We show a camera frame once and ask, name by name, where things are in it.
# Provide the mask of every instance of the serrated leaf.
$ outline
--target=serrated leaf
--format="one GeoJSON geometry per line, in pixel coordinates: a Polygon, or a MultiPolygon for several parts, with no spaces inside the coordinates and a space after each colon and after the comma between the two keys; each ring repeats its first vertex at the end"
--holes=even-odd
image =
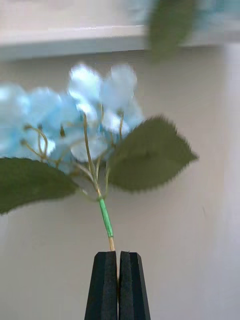
{"type": "Polygon", "coordinates": [[[197,158],[173,123],[150,118],[116,147],[108,161],[109,182],[128,191],[155,188],[197,158]]]}
{"type": "Polygon", "coordinates": [[[28,203],[70,196],[78,187],[67,175],[46,163],[0,158],[0,214],[28,203]]]}
{"type": "Polygon", "coordinates": [[[196,0],[160,0],[149,20],[148,41],[152,57],[171,56],[193,29],[196,0]]]}

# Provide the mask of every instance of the white wall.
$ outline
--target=white wall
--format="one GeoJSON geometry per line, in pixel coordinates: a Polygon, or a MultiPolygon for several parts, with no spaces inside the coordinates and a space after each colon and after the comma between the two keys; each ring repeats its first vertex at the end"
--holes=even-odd
{"type": "MultiPolygon", "coordinates": [[[[0,81],[62,90],[79,59],[101,72],[129,62],[146,116],[174,120],[199,154],[163,188],[111,190],[106,201],[117,251],[142,257],[152,320],[239,318],[239,57],[232,46],[182,50],[161,65],[143,52],[0,64],[0,81]]],[[[108,249],[98,206],[80,196],[1,217],[0,319],[83,319],[94,255],[108,249]]]]}

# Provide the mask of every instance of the blurry leaf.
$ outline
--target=blurry leaf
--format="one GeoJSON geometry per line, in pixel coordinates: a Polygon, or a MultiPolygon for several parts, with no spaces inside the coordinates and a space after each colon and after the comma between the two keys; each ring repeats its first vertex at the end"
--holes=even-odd
{"type": "Polygon", "coordinates": [[[164,117],[141,123],[109,159],[109,182],[128,191],[155,188],[198,157],[164,117]]]}
{"type": "Polygon", "coordinates": [[[28,203],[63,198],[79,186],[46,163],[0,158],[0,214],[28,203]]]}
{"type": "Polygon", "coordinates": [[[160,0],[149,21],[148,41],[154,60],[171,56],[193,29],[196,0],[160,0]]]}

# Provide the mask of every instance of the blue flower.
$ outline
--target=blue flower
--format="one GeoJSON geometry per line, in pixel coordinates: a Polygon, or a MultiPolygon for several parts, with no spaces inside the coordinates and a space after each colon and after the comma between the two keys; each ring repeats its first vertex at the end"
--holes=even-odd
{"type": "Polygon", "coordinates": [[[100,100],[104,109],[125,112],[134,97],[136,86],[137,77],[129,65],[113,66],[100,89],[100,100]]]}
{"type": "Polygon", "coordinates": [[[134,96],[136,85],[129,65],[115,65],[101,78],[79,64],[70,71],[67,93],[39,87],[27,94],[16,84],[0,86],[0,157],[40,160],[46,155],[49,165],[69,174],[76,161],[88,161],[86,118],[90,156],[106,160],[112,143],[144,120],[134,96]]]}
{"type": "MultiPolygon", "coordinates": [[[[88,138],[88,146],[92,160],[97,159],[108,149],[106,138],[103,134],[100,133],[93,136],[92,138],[88,138]]],[[[71,148],[71,153],[78,161],[83,163],[88,162],[88,154],[85,141],[73,146],[71,148]]]]}
{"type": "Polygon", "coordinates": [[[54,94],[49,111],[39,123],[43,132],[54,139],[60,135],[62,128],[76,127],[81,123],[81,114],[74,99],[67,94],[54,94]]]}
{"type": "Polygon", "coordinates": [[[29,107],[28,95],[19,85],[0,85],[0,126],[20,127],[25,121],[29,107]]]}
{"type": "Polygon", "coordinates": [[[97,103],[101,84],[102,78],[97,71],[81,63],[71,69],[67,91],[77,101],[97,103]]]}

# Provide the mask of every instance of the flower cluster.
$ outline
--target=flower cluster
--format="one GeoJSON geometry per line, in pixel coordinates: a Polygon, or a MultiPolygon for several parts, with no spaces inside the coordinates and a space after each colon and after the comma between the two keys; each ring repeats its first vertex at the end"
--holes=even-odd
{"type": "Polygon", "coordinates": [[[105,78],[78,64],[64,93],[47,87],[26,93],[16,84],[0,85],[0,158],[38,159],[71,173],[76,161],[88,162],[87,127],[91,158],[106,159],[144,120],[136,85],[126,64],[113,66],[105,78]]]}

